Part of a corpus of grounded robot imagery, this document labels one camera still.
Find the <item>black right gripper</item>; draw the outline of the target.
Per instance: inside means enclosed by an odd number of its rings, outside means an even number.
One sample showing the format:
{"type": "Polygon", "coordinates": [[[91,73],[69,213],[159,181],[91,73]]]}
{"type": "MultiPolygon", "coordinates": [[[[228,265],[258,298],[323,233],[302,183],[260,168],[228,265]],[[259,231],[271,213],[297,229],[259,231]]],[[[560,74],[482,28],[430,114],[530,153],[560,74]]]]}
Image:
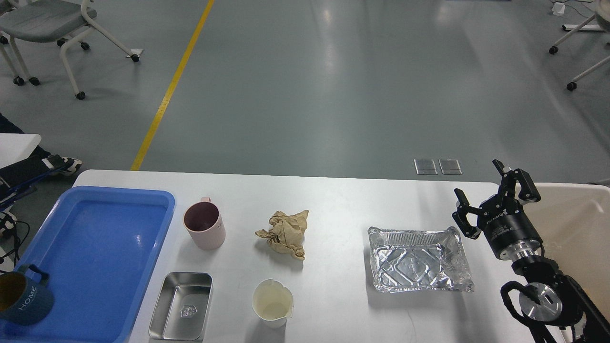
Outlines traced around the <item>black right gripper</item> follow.
{"type": "Polygon", "coordinates": [[[520,259],[518,252],[528,256],[542,248],[543,240],[523,209],[523,205],[539,202],[542,197],[528,172],[511,169],[498,159],[492,163],[502,176],[497,195],[474,208],[464,191],[455,188],[457,205],[452,217],[469,239],[475,240],[483,232],[495,258],[516,261],[520,259]],[[477,226],[467,219],[469,213],[478,217],[477,226]]]}

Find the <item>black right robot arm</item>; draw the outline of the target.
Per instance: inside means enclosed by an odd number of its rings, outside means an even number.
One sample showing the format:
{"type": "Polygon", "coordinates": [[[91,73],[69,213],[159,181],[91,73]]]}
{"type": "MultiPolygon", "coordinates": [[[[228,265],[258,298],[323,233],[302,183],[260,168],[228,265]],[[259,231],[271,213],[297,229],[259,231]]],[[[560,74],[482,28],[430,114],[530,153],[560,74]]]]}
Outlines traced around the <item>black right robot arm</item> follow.
{"type": "Polygon", "coordinates": [[[501,287],[506,309],[537,343],[555,341],[549,326],[570,327],[575,343],[607,343],[608,320],[580,284],[545,256],[543,239],[524,211],[525,204],[542,198],[531,176],[498,159],[493,165],[501,176],[497,193],[474,208],[456,188],[458,203],[452,217],[464,236],[475,240],[484,234],[495,257],[511,261],[515,274],[527,280],[501,287]]]}

